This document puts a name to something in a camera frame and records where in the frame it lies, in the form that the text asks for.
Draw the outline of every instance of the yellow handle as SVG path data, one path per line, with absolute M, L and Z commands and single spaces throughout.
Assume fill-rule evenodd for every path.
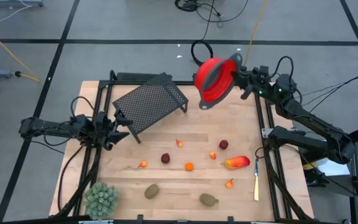
M 259 178 L 255 177 L 254 200 L 259 201 Z

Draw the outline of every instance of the toy fruit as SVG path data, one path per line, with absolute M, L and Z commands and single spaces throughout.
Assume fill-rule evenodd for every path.
M 159 192 L 160 188 L 157 186 L 157 184 L 152 184 L 144 192 L 144 197 L 151 199 L 154 198 Z
M 147 167 L 147 162 L 146 161 L 140 162 L 139 167 L 141 167 L 141 168 Z
M 169 157 L 168 153 L 162 154 L 162 156 L 161 156 L 161 162 L 162 163 L 167 164 L 167 163 L 169 163 L 169 160 L 170 160 L 170 157 Z
M 229 146 L 229 142 L 227 140 L 222 140 L 220 143 L 219 143 L 219 147 L 221 149 L 227 149 L 227 147 Z
M 177 140 L 177 145 L 178 145 L 178 147 L 183 147 L 183 142 L 182 142 L 182 141 Z
M 209 153 L 211 159 L 216 159 L 216 152 Z
M 215 203 L 218 203 L 219 200 L 213 197 L 210 194 L 201 194 L 200 195 L 200 202 L 206 206 L 213 206 Z
M 226 182 L 226 187 L 229 189 L 233 187 L 233 179 Z
M 185 164 L 185 170 L 192 171 L 194 169 L 194 165 L 191 162 Z
M 246 156 L 236 156 L 224 161 L 224 166 L 228 169 L 238 169 L 249 165 L 249 159 Z

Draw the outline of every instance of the brown kiwi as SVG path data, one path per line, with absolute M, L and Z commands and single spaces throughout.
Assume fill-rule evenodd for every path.
M 157 184 L 152 184 L 144 192 L 144 197 L 146 197 L 147 199 L 151 199 L 155 197 L 159 191 L 160 188 L 157 186 Z
M 213 206 L 215 203 L 218 203 L 219 200 L 213 197 L 210 194 L 201 194 L 200 195 L 200 202 L 206 206 Z

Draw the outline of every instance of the gray floor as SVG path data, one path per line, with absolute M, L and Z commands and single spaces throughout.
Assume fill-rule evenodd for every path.
M 0 38 L 59 39 L 73 2 L 45 0 L 43 8 L 26 9 L 0 23 Z M 358 0 L 346 2 L 358 25 Z M 230 18 L 241 10 L 243 3 L 244 0 L 216 0 L 215 6 L 224 18 Z M 249 0 L 244 13 L 236 20 L 225 23 L 223 28 L 210 24 L 206 39 L 249 40 L 262 4 L 261 0 Z M 0 7 L 0 18 L 12 12 L 12 9 Z M 207 10 L 201 12 L 208 17 Z M 205 27 L 206 22 L 195 12 L 179 11 L 173 0 L 81 0 L 68 38 L 199 39 Z M 255 39 L 357 41 L 339 0 L 270 1 Z M 7 46 L 44 82 L 57 44 Z M 237 49 L 245 56 L 248 46 L 213 45 L 213 49 L 215 56 L 224 58 Z M 200 59 L 208 56 L 202 46 L 197 46 L 196 52 Z M 294 79 L 303 93 L 358 75 L 358 46 L 254 45 L 248 65 L 268 65 L 273 70 L 283 55 L 294 59 Z M 0 68 L 25 72 L 1 47 Z M 41 118 L 66 120 L 70 115 L 70 101 L 78 95 L 81 82 L 107 79 L 110 69 L 167 72 L 175 80 L 191 80 L 197 66 L 187 44 L 66 44 Z M 281 72 L 286 71 L 289 66 L 283 63 Z M 0 202 L 22 145 L 17 133 L 20 120 L 32 116 L 42 85 L 25 78 L 0 79 Z M 305 97 L 304 101 L 314 96 Z M 347 132 L 358 129 L 358 82 L 346 85 L 314 112 Z M 64 151 L 65 146 L 57 149 Z M 5 221 L 47 217 L 61 162 L 61 154 L 40 145 L 30 145 Z M 310 189 L 310 196 L 316 218 L 338 222 L 350 217 L 348 198 L 321 189 Z

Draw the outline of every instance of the wooden tabletop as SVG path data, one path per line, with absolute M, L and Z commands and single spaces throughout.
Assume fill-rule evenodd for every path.
M 80 96 L 94 104 L 97 87 L 98 82 L 83 82 Z M 136 87 L 114 85 L 111 102 Z M 194 86 L 178 87 L 189 99 L 187 113 L 177 109 L 140 133 L 141 144 L 137 144 L 133 136 L 128 136 L 112 151 L 102 151 L 97 181 L 115 186 L 120 193 L 116 213 L 110 218 L 133 220 L 138 214 L 143 214 L 145 220 L 227 220 L 228 216 L 233 216 L 235 221 L 274 221 L 263 159 L 259 162 L 259 201 L 254 201 L 254 152 L 262 145 L 254 97 L 241 100 L 242 91 L 235 88 L 220 104 L 203 111 L 198 107 L 200 96 Z M 111 105 L 110 118 L 113 118 L 114 110 Z M 75 113 L 91 116 L 92 110 L 79 99 Z M 291 121 L 276 115 L 274 109 L 273 117 L 276 125 L 292 127 Z M 182 148 L 177 147 L 176 139 L 183 141 Z M 226 150 L 218 147 L 222 139 L 229 142 Z M 62 168 L 78 148 L 77 140 L 68 142 Z M 209 158 L 210 152 L 216 152 L 216 160 Z M 65 172 L 62 206 L 77 189 L 84 153 L 85 149 L 70 162 Z M 164 153 L 170 154 L 169 164 L 161 163 Z M 282 147 L 280 153 L 287 189 L 301 208 L 313 217 L 299 155 L 287 147 Z M 251 160 L 250 166 L 228 170 L 222 165 L 225 159 L 236 156 L 247 156 Z M 148 166 L 138 169 L 143 160 L 148 162 Z M 187 162 L 194 163 L 193 171 L 185 171 Z M 227 189 L 225 183 L 231 178 L 234 186 Z M 149 200 L 144 197 L 144 191 L 151 184 L 157 184 L 160 193 Z M 51 215 L 58 212 L 57 189 L 58 186 Z M 278 189 L 277 192 L 280 214 L 285 217 L 282 197 Z M 213 207 L 204 206 L 199 201 L 202 193 L 214 195 L 219 203 Z

